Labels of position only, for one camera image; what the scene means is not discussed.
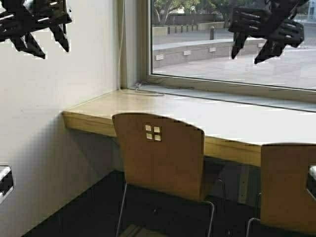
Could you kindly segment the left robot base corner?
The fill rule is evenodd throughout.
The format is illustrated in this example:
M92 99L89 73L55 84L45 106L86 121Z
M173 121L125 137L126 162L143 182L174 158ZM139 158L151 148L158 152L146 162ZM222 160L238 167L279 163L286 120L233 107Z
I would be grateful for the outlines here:
M14 190L13 173L10 166L0 166L0 203Z

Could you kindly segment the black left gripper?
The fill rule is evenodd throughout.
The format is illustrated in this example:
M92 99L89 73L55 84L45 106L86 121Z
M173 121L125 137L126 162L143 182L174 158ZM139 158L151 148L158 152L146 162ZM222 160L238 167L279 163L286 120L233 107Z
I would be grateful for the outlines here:
M4 9L0 13L1 42L16 37L14 45L18 51L45 59L31 33L50 28L55 41L69 52L68 39L60 27L72 22L65 0L2 0L0 3Z

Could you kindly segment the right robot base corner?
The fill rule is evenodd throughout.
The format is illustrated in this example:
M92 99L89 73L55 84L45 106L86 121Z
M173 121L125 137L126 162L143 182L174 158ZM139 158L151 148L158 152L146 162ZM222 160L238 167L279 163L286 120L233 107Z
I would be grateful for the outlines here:
M316 198L316 166L310 166L308 170L306 189L313 198Z

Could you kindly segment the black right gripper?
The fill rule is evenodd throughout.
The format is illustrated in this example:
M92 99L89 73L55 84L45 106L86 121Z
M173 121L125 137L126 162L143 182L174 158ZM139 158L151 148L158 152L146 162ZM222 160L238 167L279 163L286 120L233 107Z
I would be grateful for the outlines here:
M231 58L244 48L249 36L267 40L254 64L280 57L286 45L298 47L304 41L304 26L294 18L302 5L303 0L266 0L264 8L233 8L229 25L234 33Z

